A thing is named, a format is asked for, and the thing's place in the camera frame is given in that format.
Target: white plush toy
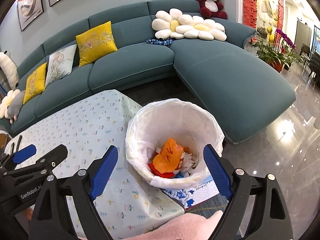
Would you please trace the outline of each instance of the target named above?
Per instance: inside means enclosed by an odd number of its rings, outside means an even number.
[[[183,14],[178,9],[171,9],[169,13],[158,11],[156,19],[152,21],[152,28],[157,31],[156,38],[167,39],[196,39],[211,41],[225,41],[227,36],[222,24],[214,20],[204,20],[200,16]]]
[[[0,68],[7,77],[11,89],[15,89],[16,84],[19,82],[17,67],[6,53],[7,51],[0,52]]]
[[[20,93],[19,89],[15,91],[10,90],[8,94],[2,99],[0,104],[0,118],[7,118],[10,119],[8,115],[8,106],[10,105],[11,101]]]

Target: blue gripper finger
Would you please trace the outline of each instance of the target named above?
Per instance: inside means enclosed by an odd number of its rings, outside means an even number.
[[[118,150],[113,145],[109,147],[105,155],[107,155],[107,157],[103,157],[104,161],[91,181],[91,191],[89,196],[92,200],[95,200],[103,193],[118,161]]]
[[[14,164],[23,163],[25,160],[27,160],[30,157],[32,157],[33,155],[35,155],[36,152],[37,152],[36,147],[33,144],[31,144],[31,145],[23,148],[22,150],[16,152],[12,158],[12,162]]]
[[[216,152],[214,153],[212,149],[213,148],[209,147],[208,145],[205,146],[203,149],[203,158],[219,190],[219,193],[229,200],[232,197],[230,178],[218,159],[220,157]]]

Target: yellow pillow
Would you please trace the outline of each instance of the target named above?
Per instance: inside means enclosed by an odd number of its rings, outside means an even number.
[[[111,22],[76,36],[76,40],[80,52],[79,67],[118,50],[112,36]]]
[[[44,91],[45,85],[45,68],[47,63],[42,64],[27,78],[26,93],[24,94],[23,104],[28,102],[31,98]]]

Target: pink towel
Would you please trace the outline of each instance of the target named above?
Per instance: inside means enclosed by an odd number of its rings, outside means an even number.
[[[223,212],[220,210],[209,219],[186,213],[171,219],[152,232],[125,240],[206,240],[211,236],[222,215]]]

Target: metal screw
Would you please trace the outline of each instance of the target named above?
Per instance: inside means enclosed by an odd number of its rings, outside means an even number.
[[[273,174],[268,174],[268,179],[270,180],[275,180],[276,177]]]
[[[78,175],[79,176],[84,176],[87,172],[85,170],[79,170]]]
[[[244,174],[244,170],[243,169],[236,169],[236,174],[243,175]]]
[[[53,175],[49,175],[48,177],[47,177],[47,181],[53,181],[54,180],[54,176]]]

